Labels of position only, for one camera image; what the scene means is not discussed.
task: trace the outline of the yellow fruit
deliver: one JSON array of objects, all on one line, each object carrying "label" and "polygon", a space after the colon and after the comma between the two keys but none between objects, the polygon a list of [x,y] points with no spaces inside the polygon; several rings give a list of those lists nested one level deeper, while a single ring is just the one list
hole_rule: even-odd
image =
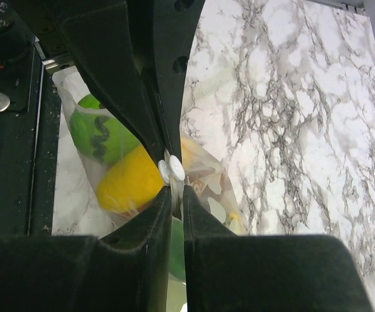
[{"label": "yellow fruit", "polygon": [[158,168],[139,145],[107,172],[96,195],[105,210],[128,213],[156,197],[163,186]]}]

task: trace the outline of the white surface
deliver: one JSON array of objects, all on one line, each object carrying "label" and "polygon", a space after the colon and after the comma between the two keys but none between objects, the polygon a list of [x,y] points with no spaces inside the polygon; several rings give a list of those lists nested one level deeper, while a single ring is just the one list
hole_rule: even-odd
[{"label": "white surface", "polygon": [[160,176],[167,185],[170,185],[170,168],[164,160],[159,161]]},{"label": "white surface", "polygon": [[[181,127],[226,166],[256,235],[326,233],[375,308],[375,45],[369,19],[303,0],[207,0]],[[114,226],[62,120],[53,233]]]}]

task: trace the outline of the black metal frame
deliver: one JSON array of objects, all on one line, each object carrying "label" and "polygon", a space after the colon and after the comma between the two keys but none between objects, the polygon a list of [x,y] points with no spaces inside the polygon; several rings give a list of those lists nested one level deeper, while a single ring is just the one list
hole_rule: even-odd
[{"label": "black metal frame", "polygon": [[0,113],[0,235],[51,233],[60,99],[30,53],[28,109]]}]

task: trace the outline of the white marble backdrop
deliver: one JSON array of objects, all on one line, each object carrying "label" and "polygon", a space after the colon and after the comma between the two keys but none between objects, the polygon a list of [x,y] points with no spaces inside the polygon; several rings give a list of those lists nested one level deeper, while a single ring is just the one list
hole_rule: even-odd
[{"label": "white marble backdrop", "polygon": [[[181,127],[222,161],[253,234],[325,233],[375,308],[375,45],[369,19],[303,0],[206,0]],[[112,231],[67,127],[54,234]]]}]

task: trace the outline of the yellow object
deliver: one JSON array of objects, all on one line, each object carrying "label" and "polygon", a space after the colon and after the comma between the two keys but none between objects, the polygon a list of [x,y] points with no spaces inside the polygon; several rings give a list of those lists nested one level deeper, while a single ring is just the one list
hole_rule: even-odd
[{"label": "yellow object", "polygon": [[198,147],[198,144],[191,138],[181,137],[181,160],[185,170],[189,170],[193,165]]},{"label": "yellow object", "polygon": [[152,200],[163,186],[158,168],[139,145],[107,172],[96,196],[105,210],[129,213]]}]

